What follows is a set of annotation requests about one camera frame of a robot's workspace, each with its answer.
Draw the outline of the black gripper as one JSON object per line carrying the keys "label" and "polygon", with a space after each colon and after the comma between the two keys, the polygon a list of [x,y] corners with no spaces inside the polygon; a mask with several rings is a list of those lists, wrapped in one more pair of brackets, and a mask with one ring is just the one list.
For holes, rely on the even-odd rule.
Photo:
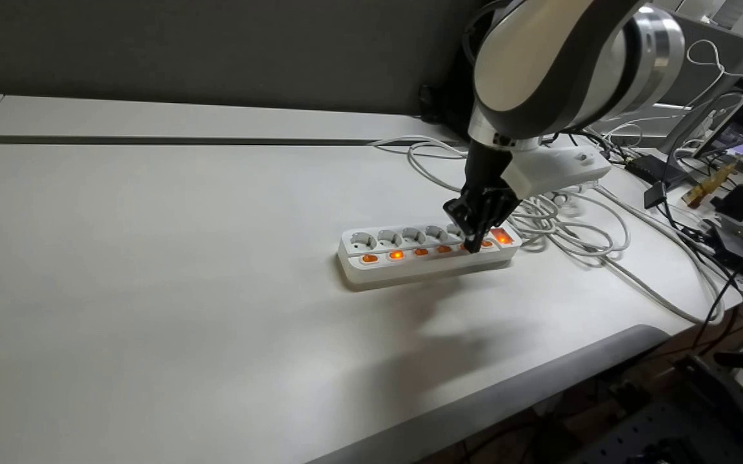
{"label": "black gripper", "polygon": [[484,145],[471,145],[463,165],[462,201],[443,204],[445,217],[466,232],[463,249],[479,252],[481,236],[501,225],[516,206],[516,191],[503,181],[512,155]]}

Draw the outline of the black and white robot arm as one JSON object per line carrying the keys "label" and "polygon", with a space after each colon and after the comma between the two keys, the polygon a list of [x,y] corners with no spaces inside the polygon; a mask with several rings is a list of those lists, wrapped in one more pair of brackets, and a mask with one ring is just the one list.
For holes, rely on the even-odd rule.
{"label": "black and white robot arm", "polygon": [[443,204],[463,249],[523,197],[604,178],[591,124],[659,101],[682,66],[679,20],[646,0],[517,0],[471,63],[463,185]]}

